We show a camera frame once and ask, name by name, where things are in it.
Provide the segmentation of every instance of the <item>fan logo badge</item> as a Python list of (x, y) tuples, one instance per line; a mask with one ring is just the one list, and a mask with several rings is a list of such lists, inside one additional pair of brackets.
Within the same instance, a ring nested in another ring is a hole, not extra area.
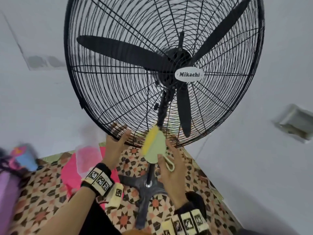
[(183, 82), (199, 81), (203, 77), (203, 70), (196, 67), (184, 67), (175, 72), (175, 78)]

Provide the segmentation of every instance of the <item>fan stand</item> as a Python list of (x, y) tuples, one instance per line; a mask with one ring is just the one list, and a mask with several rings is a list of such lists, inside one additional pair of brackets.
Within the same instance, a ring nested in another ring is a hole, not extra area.
[[(163, 92), (162, 99), (158, 110), (158, 121), (157, 125), (160, 130), (162, 129), (164, 119), (169, 102), (173, 99), (175, 90), (167, 89)], [(119, 175), (119, 180), (122, 184), (130, 187), (134, 187), (139, 192), (139, 209), (135, 222), (136, 229), (143, 229), (146, 224), (148, 206), (150, 199), (156, 194), (165, 194), (167, 192), (164, 189), (163, 183), (159, 182), (155, 177), (155, 164), (150, 164), (147, 169), (147, 173), (140, 177), (130, 177)]]

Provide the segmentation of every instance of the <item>right hand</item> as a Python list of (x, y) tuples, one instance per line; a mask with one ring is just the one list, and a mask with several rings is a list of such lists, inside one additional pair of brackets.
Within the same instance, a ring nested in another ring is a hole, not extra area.
[(166, 140), (166, 145), (173, 153), (174, 160), (169, 159), (174, 163), (175, 169), (173, 172), (167, 169), (165, 159), (161, 154), (158, 155), (158, 163), (161, 169), (164, 189), (177, 210), (188, 202), (185, 194), (186, 166), (178, 149), (176, 149), (168, 139)]

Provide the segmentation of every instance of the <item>floor mat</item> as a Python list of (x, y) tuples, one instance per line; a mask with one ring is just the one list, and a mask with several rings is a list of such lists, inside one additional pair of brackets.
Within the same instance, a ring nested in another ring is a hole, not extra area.
[[(200, 170), (193, 165), (193, 159), (184, 156), (187, 165), (186, 191), (193, 190), (199, 193), (206, 204), (208, 224), (210, 232), (215, 234), (233, 234), (240, 224), (220, 203), (210, 187), (208, 178), (200, 175)], [(67, 202), (66, 188), (60, 178), (61, 169), (68, 161), (62, 158), (51, 164), (46, 164), (29, 175), (29, 182), (22, 189), (16, 205), (14, 221), (10, 228), (11, 235), (27, 235), (37, 233), (39, 229)], [(140, 156), (139, 150), (129, 147), (124, 150), (117, 170), (119, 174), (139, 176), (146, 173), (147, 162)], [(156, 165), (155, 171), (158, 179), (160, 169)], [(125, 186), (124, 198), (118, 209), (107, 211), (107, 214), (115, 227), (121, 232), (134, 228), (138, 208), (138, 191)], [(162, 234), (161, 222), (174, 213), (174, 207), (170, 199), (165, 195), (156, 195), (151, 199), (148, 208), (145, 231), (153, 234)]]

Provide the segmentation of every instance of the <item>pink cloth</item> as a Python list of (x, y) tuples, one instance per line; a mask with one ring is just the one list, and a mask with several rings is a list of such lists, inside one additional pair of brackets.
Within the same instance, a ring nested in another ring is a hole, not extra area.
[[(105, 156), (105, 147), (100, 147), (102, 158)], [(65, 164), (61, 170), (61, 179), (67, 189), (67, 197), (70, 198), (71, 195), (80, 188), (81, 177), (77, 173), (76, 167), (76, 154), (74, 153), (70, 160)], [(117, 170), (112, 170), (111, 179), (115, 182), (119, 182)]]

